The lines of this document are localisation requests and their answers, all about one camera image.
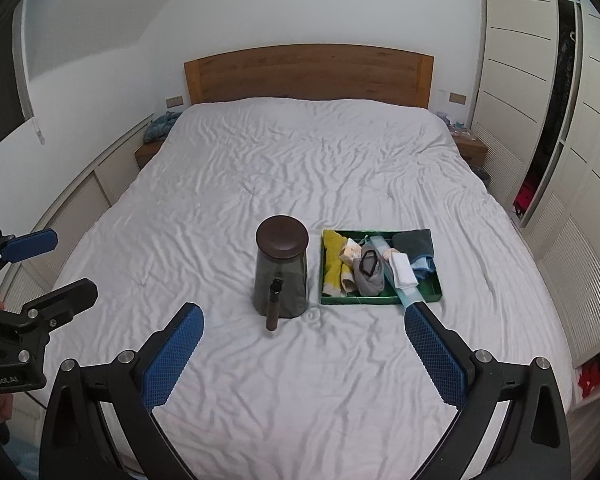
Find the white cloth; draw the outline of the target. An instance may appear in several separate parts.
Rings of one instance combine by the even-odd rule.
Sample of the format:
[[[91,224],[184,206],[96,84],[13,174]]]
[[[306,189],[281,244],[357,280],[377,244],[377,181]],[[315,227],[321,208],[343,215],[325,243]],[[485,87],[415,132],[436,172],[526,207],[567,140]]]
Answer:
[[[418,285],[417,278],[411,268],[410,260],[408,260],[407,254],[399,259],[393,259],[388,261],[393,275],[393,283],[397,288],[400,289],[411,289]]]

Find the beige sponge puff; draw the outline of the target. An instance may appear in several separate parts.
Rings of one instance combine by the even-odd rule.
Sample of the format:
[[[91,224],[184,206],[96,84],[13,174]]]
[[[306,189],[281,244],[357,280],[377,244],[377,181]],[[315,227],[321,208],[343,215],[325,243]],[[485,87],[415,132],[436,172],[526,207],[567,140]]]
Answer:
[[[399,252],[396,248],[390,247],[382,254],[386,261],[392,261],[393,259],[401,260],[404,257],[403,252]]]

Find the black hair band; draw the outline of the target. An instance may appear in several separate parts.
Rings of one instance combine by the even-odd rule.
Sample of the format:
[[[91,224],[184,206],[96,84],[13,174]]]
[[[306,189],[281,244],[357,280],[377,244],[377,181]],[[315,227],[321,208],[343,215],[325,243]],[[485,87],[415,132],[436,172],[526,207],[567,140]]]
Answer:
[[[372,278],[380,268],[381,263],[379,262],[378,253],[374,248],[370,248],[362,253],[362,257],[358,260],[358,272],[366,276],[366,278]]]

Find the clear plastic zip bag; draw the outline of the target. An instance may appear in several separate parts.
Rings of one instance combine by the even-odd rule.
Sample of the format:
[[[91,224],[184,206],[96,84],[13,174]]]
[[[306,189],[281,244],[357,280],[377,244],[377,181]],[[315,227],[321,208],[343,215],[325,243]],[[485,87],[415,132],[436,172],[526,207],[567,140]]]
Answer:
[[[418,283],[407,255],[390,247],[379,235],[366,236],[365,241],[378,253],[385,279],[396,292],[403,310],[412,304],[423,302],[424,297],[418,290]]]

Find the grey drawstring pouch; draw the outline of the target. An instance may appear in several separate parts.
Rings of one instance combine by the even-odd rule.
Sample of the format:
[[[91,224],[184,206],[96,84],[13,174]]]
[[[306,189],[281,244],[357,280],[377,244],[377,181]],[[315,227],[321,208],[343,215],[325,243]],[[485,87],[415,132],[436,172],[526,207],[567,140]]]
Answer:
[[[376,297],[384,290],[384,267],[373,246],[363,247],[361,257],[353,260],[353,276],[358,292],[363,297]]]

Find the tissue pack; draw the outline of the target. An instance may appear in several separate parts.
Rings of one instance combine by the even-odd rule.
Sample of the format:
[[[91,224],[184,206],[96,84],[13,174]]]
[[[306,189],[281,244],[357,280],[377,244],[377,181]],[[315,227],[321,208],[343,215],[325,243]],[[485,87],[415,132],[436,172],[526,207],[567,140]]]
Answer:
[[[362,257],[362,247],[352,238],[348,238],[340,249],[339,259],[347,266],[353,266],[356,259]]]

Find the left wooden nightstand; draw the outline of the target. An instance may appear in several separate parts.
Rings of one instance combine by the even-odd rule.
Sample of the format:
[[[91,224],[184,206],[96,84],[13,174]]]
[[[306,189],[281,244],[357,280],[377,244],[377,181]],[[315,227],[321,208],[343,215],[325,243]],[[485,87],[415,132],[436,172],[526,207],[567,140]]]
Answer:
[[[160,151],[163,143],[163,140],[144,143],[134,152],[135,160],[139,170],[142,170],[148,164],[148,162],[151,161],[155,154]]]

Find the wooden nightstand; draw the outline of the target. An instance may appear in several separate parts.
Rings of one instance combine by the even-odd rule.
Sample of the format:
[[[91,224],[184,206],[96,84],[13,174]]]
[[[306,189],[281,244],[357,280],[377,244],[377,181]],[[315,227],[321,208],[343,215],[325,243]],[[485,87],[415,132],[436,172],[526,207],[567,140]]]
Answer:
[[[488,147],[479,139],[465,138],[458,134],[453,134],[452,139],[454,140],[460,156],[469,165],[482,167],[486,162],[486,155],[488,154]]]
[[[148,162],[151,161],[155,154],[160,151],[163,143],[163,140],[144,143],[134,152],[135,160],[139,170],[142,170],[148,164]]]

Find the teal knitted cloth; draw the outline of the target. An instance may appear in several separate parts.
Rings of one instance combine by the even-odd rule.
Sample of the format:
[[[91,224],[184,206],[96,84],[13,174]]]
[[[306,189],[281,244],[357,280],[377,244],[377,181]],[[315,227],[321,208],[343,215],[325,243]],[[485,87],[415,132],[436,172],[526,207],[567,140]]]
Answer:
[[[153,120],[146,128],[143,135],[145,144],[163,141],[178,121],[181,112],[166,112]]]

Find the light blue cloth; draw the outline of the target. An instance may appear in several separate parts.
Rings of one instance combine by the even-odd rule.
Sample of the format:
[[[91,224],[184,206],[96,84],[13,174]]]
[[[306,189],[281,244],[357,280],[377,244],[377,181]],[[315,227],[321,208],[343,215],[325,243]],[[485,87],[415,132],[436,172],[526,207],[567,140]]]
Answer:
[[[422,255],[411,262],[411,268],[417,278],[417,281],[425,281],[437,272],[434,257],[432,255]]]

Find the dark green towel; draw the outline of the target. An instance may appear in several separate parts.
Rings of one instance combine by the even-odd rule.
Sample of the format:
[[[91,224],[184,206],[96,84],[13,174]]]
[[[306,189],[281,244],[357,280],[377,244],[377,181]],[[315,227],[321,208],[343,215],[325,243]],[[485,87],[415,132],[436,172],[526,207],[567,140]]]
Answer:
[[[420,258],[434,258],[430,229],[397,232],[392,237],[392,247],[407,255],[411,262]]]

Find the yellow cloth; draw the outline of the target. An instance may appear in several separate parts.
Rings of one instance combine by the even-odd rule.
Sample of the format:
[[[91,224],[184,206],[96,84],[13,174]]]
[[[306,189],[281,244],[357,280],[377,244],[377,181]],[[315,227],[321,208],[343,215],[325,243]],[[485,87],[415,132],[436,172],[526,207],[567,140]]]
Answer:
[[[350,269],[341,261],[340,252],[347,239],[334,230],[323,232],[324,266],[322,292],[329,297],[344,297],[346,288],[342,284],[342,270]]]

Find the right wooden nightstand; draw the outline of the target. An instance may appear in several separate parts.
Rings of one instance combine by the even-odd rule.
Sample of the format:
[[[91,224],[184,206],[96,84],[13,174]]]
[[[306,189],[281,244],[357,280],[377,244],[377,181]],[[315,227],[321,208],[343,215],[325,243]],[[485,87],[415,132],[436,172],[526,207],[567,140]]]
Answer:
[[[488,154],[488,147],[479,139],[465,138],[458,134],[453,134],[452,139],[454,140],[460,156],[469,165],[482,167],[486,162],[486,155]]]

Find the white wardrobe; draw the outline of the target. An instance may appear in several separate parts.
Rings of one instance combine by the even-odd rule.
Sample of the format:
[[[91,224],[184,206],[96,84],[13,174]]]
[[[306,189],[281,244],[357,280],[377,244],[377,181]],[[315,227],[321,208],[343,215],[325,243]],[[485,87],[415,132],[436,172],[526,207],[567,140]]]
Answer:
[[[600,353],[600,11],[486,0],[472,128],[552,295],[572,362]]]

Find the wooden headboard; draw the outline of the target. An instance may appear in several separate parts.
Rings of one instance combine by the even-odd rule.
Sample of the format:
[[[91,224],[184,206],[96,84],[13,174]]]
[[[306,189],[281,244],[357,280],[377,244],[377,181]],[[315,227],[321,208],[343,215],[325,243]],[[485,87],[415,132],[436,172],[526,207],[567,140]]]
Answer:
[[[357,44],[282,44],[184,64],[193,104],[249,98],[429,106],[434,57]]]

